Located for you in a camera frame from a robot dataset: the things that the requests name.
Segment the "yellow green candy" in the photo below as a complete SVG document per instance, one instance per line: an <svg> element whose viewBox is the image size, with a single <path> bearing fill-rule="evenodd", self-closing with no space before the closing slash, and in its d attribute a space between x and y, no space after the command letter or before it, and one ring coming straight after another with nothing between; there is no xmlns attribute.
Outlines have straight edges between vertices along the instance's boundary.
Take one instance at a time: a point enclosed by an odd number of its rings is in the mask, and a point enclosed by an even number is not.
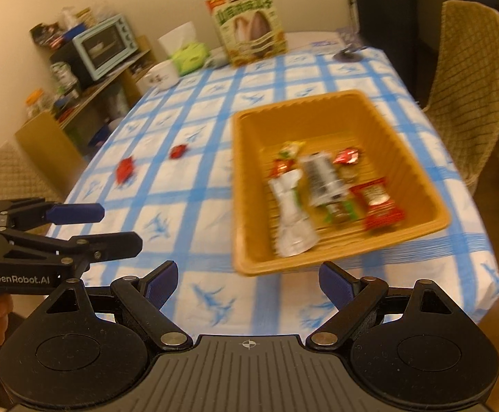
<svg viewBox="0 0 499 412"><path fill-rule="evenodd" d="M278 151L278 158L284 160L295 160L304 145L304 141L286 141L282 144Z"/></svg>

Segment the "phone stand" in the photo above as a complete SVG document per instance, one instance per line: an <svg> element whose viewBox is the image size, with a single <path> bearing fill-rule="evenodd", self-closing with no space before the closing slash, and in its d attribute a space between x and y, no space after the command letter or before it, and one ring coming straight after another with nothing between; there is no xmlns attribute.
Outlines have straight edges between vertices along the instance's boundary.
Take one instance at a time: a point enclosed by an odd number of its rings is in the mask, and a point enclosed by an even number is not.
<svg viewBox="0 0 499 412"><path fill-rule="evenodd" d="M333 55L338 62L358 62L364 59L363 50L367 47L358 34L346 34L342 37L344 48Z"/></svg>

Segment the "large red snack packet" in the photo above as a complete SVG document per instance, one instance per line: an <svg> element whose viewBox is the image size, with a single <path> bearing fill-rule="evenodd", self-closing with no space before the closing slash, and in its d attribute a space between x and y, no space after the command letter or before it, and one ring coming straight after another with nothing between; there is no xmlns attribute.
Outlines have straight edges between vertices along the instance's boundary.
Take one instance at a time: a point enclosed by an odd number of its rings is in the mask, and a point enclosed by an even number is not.
<svg viewBox="0 0 499 412"><path fill-rule="evenodd" d="M115 169L115 181L121 186L132 179L135 174L135 159L132 156L122 159Z"/></svg>

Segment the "green tissue pack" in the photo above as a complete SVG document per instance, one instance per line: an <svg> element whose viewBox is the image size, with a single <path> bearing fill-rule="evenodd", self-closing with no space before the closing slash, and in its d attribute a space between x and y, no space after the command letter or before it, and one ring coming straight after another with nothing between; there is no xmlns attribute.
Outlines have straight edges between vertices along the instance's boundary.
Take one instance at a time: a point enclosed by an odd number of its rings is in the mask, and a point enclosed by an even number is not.
<svg viewBox="0 0 499 412"><path fill-rule="evenodd" d="M207 46L197 40L192 21L183 23L160 36L158 42L173 61L180 76L186 76L203 68L210 55Z"/></svg>

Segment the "sunflower seed bag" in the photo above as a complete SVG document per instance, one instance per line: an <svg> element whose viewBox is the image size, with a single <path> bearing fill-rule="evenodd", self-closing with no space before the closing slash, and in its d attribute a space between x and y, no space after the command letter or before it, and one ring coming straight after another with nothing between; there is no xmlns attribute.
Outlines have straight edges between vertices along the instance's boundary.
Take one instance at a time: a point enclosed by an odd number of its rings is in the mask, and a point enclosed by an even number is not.
<svg viewBox="0 0 499 412"><path fill-rule="evenodd" d="M274 0L206 0L206 7L232 66L287 52Z"/></svg>

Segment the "plastic jar orange lid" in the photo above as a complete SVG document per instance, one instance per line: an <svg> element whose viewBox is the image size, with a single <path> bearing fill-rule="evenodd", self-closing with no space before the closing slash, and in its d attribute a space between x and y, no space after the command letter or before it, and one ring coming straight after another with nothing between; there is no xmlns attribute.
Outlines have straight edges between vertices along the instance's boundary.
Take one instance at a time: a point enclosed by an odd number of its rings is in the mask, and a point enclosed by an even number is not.
<svg viewBox="0 0 499 412"><path fill-rule="evenodd" d="M28 95L25 105L27 117L31 119L41 113L50 112L53 108L53 101L42 88L38 88Z"/></svg>

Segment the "wooden shelf cabinet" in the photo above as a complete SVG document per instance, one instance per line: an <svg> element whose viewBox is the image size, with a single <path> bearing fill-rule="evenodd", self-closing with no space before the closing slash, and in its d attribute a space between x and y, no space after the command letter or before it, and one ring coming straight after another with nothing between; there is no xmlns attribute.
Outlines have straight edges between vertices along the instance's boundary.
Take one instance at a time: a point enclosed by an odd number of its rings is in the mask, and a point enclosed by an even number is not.
<svg viewBox="0 0 499 412"><path fill-rule="evenodd" d="M122 110L128 113L144 94L138 82L157 60L145 35L139 36L137 42L138 52L87 88L63 119L40 114L15 133L20 150L63 196L68 195L91 160L94 148L90 140L115 117L112 98L124 96Z"/></svg>

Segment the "quilted beige chair left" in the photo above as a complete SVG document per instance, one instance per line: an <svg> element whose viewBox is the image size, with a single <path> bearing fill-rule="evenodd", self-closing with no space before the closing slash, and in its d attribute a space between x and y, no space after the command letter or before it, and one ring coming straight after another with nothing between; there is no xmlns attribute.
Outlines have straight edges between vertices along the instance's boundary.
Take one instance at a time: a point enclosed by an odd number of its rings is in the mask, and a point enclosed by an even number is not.
<svg viewBox="0 0 499 412"><path fill-rule="evenodd" d="M61 195L11 141L0 147L0 200L44 198L62 202Z"/></svg>

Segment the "dark red snack bar packet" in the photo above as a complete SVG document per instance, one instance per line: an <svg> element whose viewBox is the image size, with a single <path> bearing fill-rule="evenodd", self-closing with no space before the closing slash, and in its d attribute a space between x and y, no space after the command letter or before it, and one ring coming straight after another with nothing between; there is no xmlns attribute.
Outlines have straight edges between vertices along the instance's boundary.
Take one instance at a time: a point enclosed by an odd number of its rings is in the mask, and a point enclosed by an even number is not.
<svg viewBox="0 0 499 412"><path fill-rule="evenodd" d="M366 211L364 217L366 231L392 227L405 219L404 211L387 192L385 177L355 184L349 191Z"/></svg>

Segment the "white mug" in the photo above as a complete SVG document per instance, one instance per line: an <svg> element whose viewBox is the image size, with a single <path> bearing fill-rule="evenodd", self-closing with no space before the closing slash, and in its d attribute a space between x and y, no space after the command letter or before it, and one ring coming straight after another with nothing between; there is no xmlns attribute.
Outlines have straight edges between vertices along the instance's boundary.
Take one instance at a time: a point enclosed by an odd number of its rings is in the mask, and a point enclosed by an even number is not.
<svg viewBox="0 0 499 412"><path fill-rule="evenodd" d="M146 89L165 91L180 82L180 75L173 60L164 60L152 66L140 82Z"/></svg>

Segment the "mint toaster oven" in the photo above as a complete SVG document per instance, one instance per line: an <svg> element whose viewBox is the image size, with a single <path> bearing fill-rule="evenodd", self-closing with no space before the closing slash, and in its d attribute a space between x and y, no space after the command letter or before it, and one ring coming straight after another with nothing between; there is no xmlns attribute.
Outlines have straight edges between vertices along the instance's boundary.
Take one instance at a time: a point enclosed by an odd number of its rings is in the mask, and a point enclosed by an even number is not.
<svg viewBox="0 0 499 412"><path fill-rule="evenodd" d="M137 40L119 14L77 34L55 51L50 61L67 63L85 90L137 52Z"/></svg>

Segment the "small red candy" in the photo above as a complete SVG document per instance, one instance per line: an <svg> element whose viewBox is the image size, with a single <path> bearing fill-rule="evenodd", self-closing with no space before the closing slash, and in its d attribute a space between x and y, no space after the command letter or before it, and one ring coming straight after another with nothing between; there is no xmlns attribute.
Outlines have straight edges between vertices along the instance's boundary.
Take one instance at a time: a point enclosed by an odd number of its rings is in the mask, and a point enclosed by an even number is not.
<svg viewBox="0 0 499 412"><path fill-rule="evenodd" d="M180 159L183 155L186 154L186 152L188 152L188 150L189 145L186 143L175 145L169 151L169 158L172 160Z"/></svg>
<svg viewBox="0 0 499 412"><path fill-rule="evenodd" d="M333 159L333 164L342 167L343 165L356 165L360 158L360 151L355 147L347 147L338 152Z"/></svg>

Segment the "clear brown candy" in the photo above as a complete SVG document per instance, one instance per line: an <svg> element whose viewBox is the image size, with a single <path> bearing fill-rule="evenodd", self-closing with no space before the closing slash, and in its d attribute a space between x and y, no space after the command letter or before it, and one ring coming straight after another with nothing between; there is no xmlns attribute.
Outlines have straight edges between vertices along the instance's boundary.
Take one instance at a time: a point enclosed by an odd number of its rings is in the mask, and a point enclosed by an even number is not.
<svg viewBox="0 0 499 412"><path fill-rule="evenodd" d="M346 184L356 183L359 178L356 165L341 165L339 167L339 174L341 180Z"/></svg>

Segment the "white snack packet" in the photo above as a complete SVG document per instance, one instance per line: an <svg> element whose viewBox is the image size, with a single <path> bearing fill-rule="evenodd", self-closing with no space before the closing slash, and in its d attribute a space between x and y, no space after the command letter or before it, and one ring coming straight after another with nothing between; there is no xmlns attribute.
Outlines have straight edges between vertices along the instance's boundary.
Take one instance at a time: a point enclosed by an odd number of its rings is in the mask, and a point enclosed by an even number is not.
<svg viewBox="0 0 499 412"><path fill-rule="evenodd" d="M275 250L282 258L302 254L313 248L319 240L311 219L299 201L298 184L302 176L303 172L296 168L269 181L279 208Z"/></svg>

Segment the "grey cloth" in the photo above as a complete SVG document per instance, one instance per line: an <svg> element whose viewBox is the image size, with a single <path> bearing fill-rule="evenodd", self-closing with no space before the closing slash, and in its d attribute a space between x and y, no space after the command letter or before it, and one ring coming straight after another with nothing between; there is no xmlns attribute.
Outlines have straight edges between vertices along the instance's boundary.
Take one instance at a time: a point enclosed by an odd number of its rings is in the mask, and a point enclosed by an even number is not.
<svg viewBox="0 0 499 412"><path fill-rule="evenodd" d="M219 69L229 64L230 60L227 53L222 47L218 47L210 51L204 67L209 69Z"/></svg>

